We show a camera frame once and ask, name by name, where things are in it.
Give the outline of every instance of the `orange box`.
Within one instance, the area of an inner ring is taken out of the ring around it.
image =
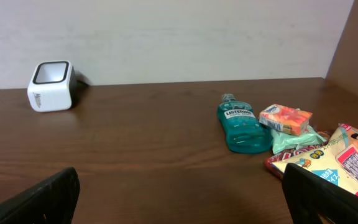
[[[299,136],[306,129],[312,113],[273,104],[259,114],[259,122],[277,131]]]

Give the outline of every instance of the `mouthwash bottle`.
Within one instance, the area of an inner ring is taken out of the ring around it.
[[[272,146],[270,131],[262,127],[253,112],[250,104],[237,101],[233,94],[223,94],[218,118],[231,151],[254,154],[267,151]]]

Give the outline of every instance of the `wooden table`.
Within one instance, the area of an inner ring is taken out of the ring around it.
[[[358,128],[358,97],[322,78],[91,86],[75,108],[37,113],[0,90],[0,202],[73,166],[73,223],[290,223],[281,183],[235,154],[216,116],[223,93],[259,113],[272,103],[311,124]]]

